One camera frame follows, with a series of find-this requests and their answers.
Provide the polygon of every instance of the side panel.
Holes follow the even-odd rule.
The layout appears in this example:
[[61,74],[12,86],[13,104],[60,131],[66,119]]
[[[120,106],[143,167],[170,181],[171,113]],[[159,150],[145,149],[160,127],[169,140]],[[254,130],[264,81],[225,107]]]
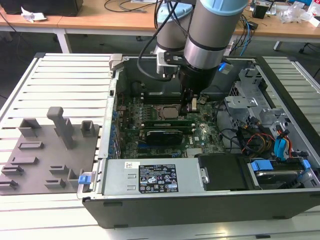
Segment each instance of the side panel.
[[83,199],[83,205],[102,228],[289,219],[320,205],[311,192],[214,197]]

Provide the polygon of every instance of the blue latch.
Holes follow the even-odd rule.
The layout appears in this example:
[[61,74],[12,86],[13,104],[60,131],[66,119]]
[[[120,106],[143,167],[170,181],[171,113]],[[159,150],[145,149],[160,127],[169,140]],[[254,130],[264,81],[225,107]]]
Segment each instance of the blue latch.
[[282,162],[286,161],[286,159],[284,157],[286,146],[287,146],[287,142],[283,138],[279,138],[279,139],[275,140],[275,143],[274,143],[274,155],[276,157],[280,158],[280,160]]
[[302,160],[302,164],[303,164],[305,170],[311,168],[311,165],[310,165],[309,161],[306,160],[306,159]]
[[255,160],[251,163],[254,172],[256,171],[271,171],[274,169],[270,160]]
[[81,175],[78,179],[79,184],[91,184],[91,176]]

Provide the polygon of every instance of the clutter on desk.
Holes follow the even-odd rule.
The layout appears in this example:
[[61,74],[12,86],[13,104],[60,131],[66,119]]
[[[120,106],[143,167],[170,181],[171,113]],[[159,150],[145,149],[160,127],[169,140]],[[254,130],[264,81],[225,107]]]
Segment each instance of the clutter on desk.
[[256,19],[264,19],[266,12],[271,7],[271,4],[263,1],[256,1],[255,6],[253,8],[252,17]]
[[320,16],[320,0],[312,0],[308,13],[314,17]]
[[45,15],[42,13],[42,12],[36,12],[36,13],[33,13],[33,12],[30,12],[30,11],[27,11],[27,10],[24,10],[23,7],[21,7],[21,16],[31,22],[31,23],[34,23],[35,21],[42,21],[42,20],[46,20],[47,18],[45,17]]
[[309,21],[312,18],[312,15],[303,9],[304,6],[304,3],[295,1],[287,10],[283,10],[280,12],[279,16],[281,22],[284,24]]

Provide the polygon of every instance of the metal bracket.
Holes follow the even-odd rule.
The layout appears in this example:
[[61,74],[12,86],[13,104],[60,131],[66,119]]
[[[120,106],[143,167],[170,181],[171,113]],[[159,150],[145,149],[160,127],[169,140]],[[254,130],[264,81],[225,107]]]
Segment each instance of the metal bracket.
[[124,58],[121,53],[114,53],[110,56],[109,67],[111,71],[115,71],[124,65]]

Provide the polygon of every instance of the power supply label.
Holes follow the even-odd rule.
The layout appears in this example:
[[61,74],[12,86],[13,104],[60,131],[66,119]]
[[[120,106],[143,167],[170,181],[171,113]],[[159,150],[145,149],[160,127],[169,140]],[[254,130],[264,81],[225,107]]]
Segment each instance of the power supply label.
[[179,192],[176,165],[140,165],[139,192],[142,194]]

